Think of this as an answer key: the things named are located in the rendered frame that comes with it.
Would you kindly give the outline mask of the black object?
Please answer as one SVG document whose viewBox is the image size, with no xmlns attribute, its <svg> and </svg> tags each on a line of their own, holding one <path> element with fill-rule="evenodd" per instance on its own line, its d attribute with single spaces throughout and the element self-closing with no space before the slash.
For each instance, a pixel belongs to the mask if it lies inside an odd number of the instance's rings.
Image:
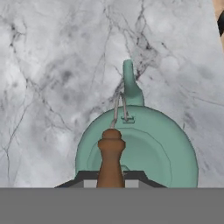
<svg viewBox="0 0 224 224">
<path fill-rule="evenodd" d="M 220 14 L 217 25 L 219 28 L 219 34 L 220 36 L 222 36 L 222 34 L 224 33 L 224 11 Z"/>
</svg>

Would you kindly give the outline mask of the green kettle with brown handle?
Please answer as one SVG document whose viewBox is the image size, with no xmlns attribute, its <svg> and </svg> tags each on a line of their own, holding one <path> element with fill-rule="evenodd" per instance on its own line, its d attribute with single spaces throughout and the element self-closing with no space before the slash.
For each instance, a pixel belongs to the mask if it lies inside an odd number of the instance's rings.
<svg viewBox="0 0 224 224">
<path fill-rule="evenodd" d="M 75 170 L 98 171 L 102 156 L 98 141 L 103 131 L 119 130 L 126 148 L 121 156 L 122 170 L 140 171 L 166 187 L 196 187 L 199 168 L 195 150 L 187 134 L 167 115 L 144 105 L 133 63 L 122 65 L 124 91 L 115 106 L 93 120 L 78 144 Z"/>
</svg>

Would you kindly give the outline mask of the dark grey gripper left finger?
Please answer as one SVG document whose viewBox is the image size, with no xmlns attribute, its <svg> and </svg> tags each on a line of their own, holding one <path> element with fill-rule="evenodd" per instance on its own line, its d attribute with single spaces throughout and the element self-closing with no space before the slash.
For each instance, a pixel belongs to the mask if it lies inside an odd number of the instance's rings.
<svg viewBox="0 0 224 224">
<path fill-rule="evenodd" d="M 74 179 L 71 179 L 57 188 L 96 188 L 98 171 L 79 171 Z"/>
</svg>

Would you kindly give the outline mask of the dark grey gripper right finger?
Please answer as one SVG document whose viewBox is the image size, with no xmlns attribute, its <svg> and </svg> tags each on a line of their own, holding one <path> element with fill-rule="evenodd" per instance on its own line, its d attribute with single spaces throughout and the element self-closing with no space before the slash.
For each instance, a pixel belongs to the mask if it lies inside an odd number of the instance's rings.
<svg viewBox="0 0 224 224">
<path fill-rule="evenodd" d="M 151 179 L 148 179 L 144 171 L 125 171 L 123 173 L 126 188 L 165 188 Z"/>
</svg>

